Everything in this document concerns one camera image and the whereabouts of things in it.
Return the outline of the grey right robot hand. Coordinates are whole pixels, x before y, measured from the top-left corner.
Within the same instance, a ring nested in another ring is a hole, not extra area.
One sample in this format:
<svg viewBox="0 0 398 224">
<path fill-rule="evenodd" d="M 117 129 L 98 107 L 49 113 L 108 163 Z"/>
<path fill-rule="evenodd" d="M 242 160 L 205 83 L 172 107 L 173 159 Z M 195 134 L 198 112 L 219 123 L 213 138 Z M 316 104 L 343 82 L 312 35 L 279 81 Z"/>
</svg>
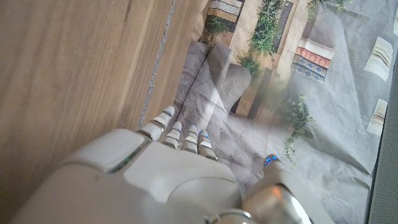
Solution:
<svg viewBox="0 0 398 224">
<path fill-rule="evenodd" d="M 138 131 L 112 130 L 70 154 L 13 223 L 331 223 L 324 206 L 270 154 L 245 195 L 208 133 L 180 139 L 172 106 Z"/>
</svg>

